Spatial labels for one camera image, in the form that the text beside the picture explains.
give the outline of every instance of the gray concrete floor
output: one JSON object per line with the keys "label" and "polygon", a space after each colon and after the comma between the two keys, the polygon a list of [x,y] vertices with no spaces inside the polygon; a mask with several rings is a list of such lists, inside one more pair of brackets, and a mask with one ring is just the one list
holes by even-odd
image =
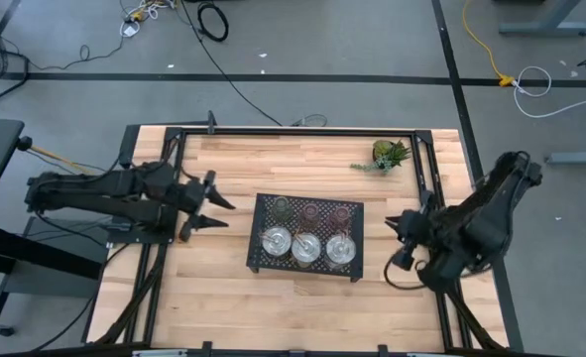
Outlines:
{"label": "gray concrete floor", "polygon": [[[0,19],[9,3],[0,1]],[[463,1],[445,0],[442,5],[461,77],[494,77],[486,54],[463,32]],[[231,36],[224,44],[207,45],[229,73],[448,75],[428,1],[245,0],[220,6],[231,22]],[[570,78],[575,70],[576,79],[582,79],[585,72],[575,65],[586,58],[586,38],[497,33],[499,21],[529,19],[540,10],[474,1],[469,22],[492,46],[502,71],[517,75],[527,65],[539,65],[555,78]],[[115,47],[119,12],[116,1],[24,0],[4,37],[39,64],[61,64],[76,60],[82,44],[94,55]],[[586,21],[586,2],[571,18]],[[164,11],[111,59],[82,63],[68,72],[216,73],[190,29],[176,14]],[[8,84],[0,80],[0,89]],[[321,113],[332,126],[460,127],[450,86],[237,86],[284,123]],[[527,150],[536,160],[553,151],[586,150],[586,106],[533,120],[515,107],[511,89],[464,87],[464,92],[485,170],[508,150]],[[523,100],[523,105],[528,111],[548,112],[582,99],[586,89],[556,88],[545,98]],[[223,124],[269,125],[224,82],[34,80],[0,101],[0,118],[26,122],[25,134],[42,147],[108,166],[125,125],[202,120],[209,109]],[[33,157],[13,157],[0,181],[0,227],[23,229],[28,219],[22,204],[26,179],[46,169]],[[62,210],[52,216],[75,218],[82,213]],[[526,350],[586,356],[586,167],[544,167],[543,185],[530,191],[516,211],[515,230],[506,265]],[[2,322],[19,326],[18,333],[0,337],[0,353],[27,350],[48,340],[84,303],[70,297],[13,297]],[[84,323],[82,319],[57,346],[78,344]]]}

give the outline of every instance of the wooden table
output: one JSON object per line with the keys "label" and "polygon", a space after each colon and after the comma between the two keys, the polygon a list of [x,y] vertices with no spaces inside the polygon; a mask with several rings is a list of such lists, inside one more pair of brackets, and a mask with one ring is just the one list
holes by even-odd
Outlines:
{"label": "wooden table", "polygon": [[[140,128],[135,164],[158,159],[165,130]],[[472,191],[459,134],[431,133],[445,202],[457,204]],[[188,243],[175,240],[170,246],[153,347],[199,348],[203,341],[213,341],[216,349],[376,351],[377,345],[386,344],[390,351],[442,351],[434,293],[397,291],[383,279],[385,263],[400,246],[384,219],[419,206],[413,160],[386,176],[349,168],[351,163],[369,162],[378,139],[189,135],[183,167],[199,177],[216,171],[218,190],[237,209],[206,205],[203,213],[230,227],[194,232]],[[428,173],[427,161],[423,163]],[[425,175],[425,180],[431,187],[431,176]],[[253,274],[246,255],[258,192],[364,202],[363,279],[352,284],[343,277],[266,269]],[[140,249],[127,248],[105,269],[88,341],[102,335],[130,299]],[[416,252],[417,259],[426,257],[426,252]],[[398,268],[391,268],[390,278],[404,285],[417,283],[414,271]],[[465,279],[462,288],[478,319],[506,345],[492,274]],[[448,306],[459,346],[457,319]],[[141,308],[139,321],[145,312]],[[139,338],[143,324],[138,323]]]}

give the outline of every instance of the potted plant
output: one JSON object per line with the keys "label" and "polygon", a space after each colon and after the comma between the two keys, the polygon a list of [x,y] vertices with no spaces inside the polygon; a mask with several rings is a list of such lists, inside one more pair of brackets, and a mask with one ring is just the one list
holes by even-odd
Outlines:
{"label": "potted plant", "polygon": [[387,140],[377,140],[372,148],[372,160],[369,165],[351,164],[350,168],[369,172],[381,170],[387,174],[393,167],[400,166],[401,161],[410,158],[410,149],[403,142],[392,143]]}

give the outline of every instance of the green plant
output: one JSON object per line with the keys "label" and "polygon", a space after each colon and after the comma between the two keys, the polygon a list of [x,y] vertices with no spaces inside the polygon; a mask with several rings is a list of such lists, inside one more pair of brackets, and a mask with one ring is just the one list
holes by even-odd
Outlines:
{"label": "green plant", "polygon": [[351,164],[350,168],[370,172],[381,170],[386,175],[393,167],[400,166],[401,161],[410,157],[410,149],[403,142],[392,143],[387,140],[378,140],[372,149],[374,163],[368,165]]}

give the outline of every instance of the yellow cable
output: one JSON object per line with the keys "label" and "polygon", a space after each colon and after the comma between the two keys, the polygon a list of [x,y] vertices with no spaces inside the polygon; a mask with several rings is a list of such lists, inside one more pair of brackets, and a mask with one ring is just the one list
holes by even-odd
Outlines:
{"label": "yellow cable", "polygon": [[51,153],[51,152],[49,152],[49,151],[47,151],[45,149],[42,149],[40,147],[36,147],[35,145],[33,145],[33,146],[31,146],[30,150],[32,150],[32,151],[34,151],[36,153],[42,154],[42,155],[46,155],[49,158],[52,158],[52,159],[55,159],[55,160],[59,160],[59,161],[61,161],[63,163],[66,163],[69,166],[71,166],[71,167],[73,167],[73,168],[81,171],[84,174],[92,175],[92,172],[88,171],[87,169],[84,169],[81,166],[73,163],[72,161],[70,161],[70,160],[68,160],[66,158],[62,158],[61,156],[56,155],[56,154],[53,154],[53,153]]}
{"label": "yellow cable", "polygon": [[466,32],[469,35],[471,35],[473,40],[475,40],[475,42],[480,44],[480,46],[482,46],[484,48],[484,50],[486,50],[487,53],[489,54],[489,58],[491,59],[491,67],[493,68],[495,73],[500,78],[500,86],[509,86],[513,83],[515,78],[511,77],[509,75],[502,74],[498,70],[498,67],[495,65],[495,60],[493,59],[493,52],[491,52],[491,49],[487,45],[485,45],[482,41],[480,41],[480,39],[478,39],[478,37],[475,36],[475,34],[471,31],[471,29],[469,29],[469,25],[467,24],[467,8],[469,7],[470,3],[471,3],[471,0],[467,0],[464,3],[464,7],[462,8],[462,24],[464,25],[464,30],[466,30]]}

